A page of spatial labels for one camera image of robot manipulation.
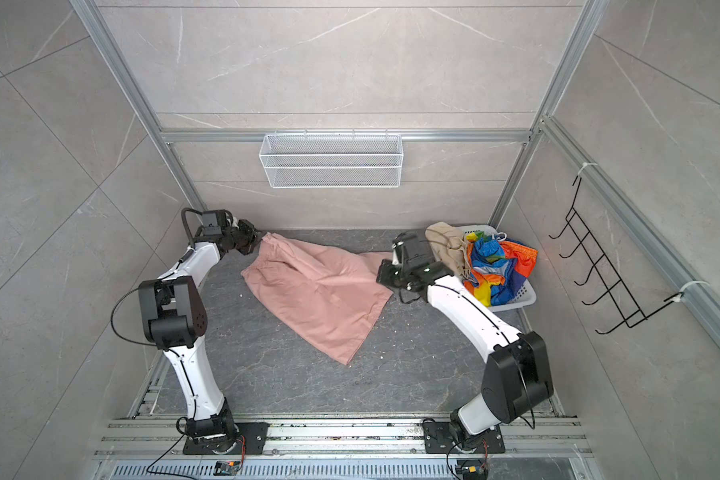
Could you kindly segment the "pink drawstring shorts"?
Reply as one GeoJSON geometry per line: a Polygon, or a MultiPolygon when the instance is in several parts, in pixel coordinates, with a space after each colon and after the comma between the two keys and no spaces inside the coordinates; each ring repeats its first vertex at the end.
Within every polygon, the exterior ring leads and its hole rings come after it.
{"type": "Polygon", "coordinates": [[[391,255],[346,250],[266,234],[241,275],[252,294],[302,339],[347,365],[392,291],[376,281],[391,255]]]}

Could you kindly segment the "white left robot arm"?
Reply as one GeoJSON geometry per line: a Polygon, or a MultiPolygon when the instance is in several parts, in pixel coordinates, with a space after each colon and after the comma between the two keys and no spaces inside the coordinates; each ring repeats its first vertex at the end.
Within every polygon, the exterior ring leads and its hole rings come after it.
{"type": "Polygon", "coordinates": [[[139,300],[145,339],[115,335],[128,343],[154,347],[169,360],[186,404],[186,415],[177,421],[177,430],[187,441],[187,454],[243,453],[244,435],[233,420],[207,357],[209,317],[199,287],[225,254],[251,254],[261,232],[224,209],[184,208],[180,216],[188,240],[184,254],[167,272],[133,290],[139,300]]]}

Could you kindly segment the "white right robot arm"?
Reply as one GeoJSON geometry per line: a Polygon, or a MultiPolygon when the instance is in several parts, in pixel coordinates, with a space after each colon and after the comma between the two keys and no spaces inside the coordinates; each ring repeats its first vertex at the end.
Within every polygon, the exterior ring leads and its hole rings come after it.
{"type": "Polygon", "coordinates": [[[547,346],[535,332],[523,333],[491,312],[440,262],[416,269],[384,260],[376,281],[419,295],[444,314],[472,343],[484,361],[480,392],[450,415],[453,447],[474,451],[498,438],[499,426],[528,414],[554,393],[547,346]]]}

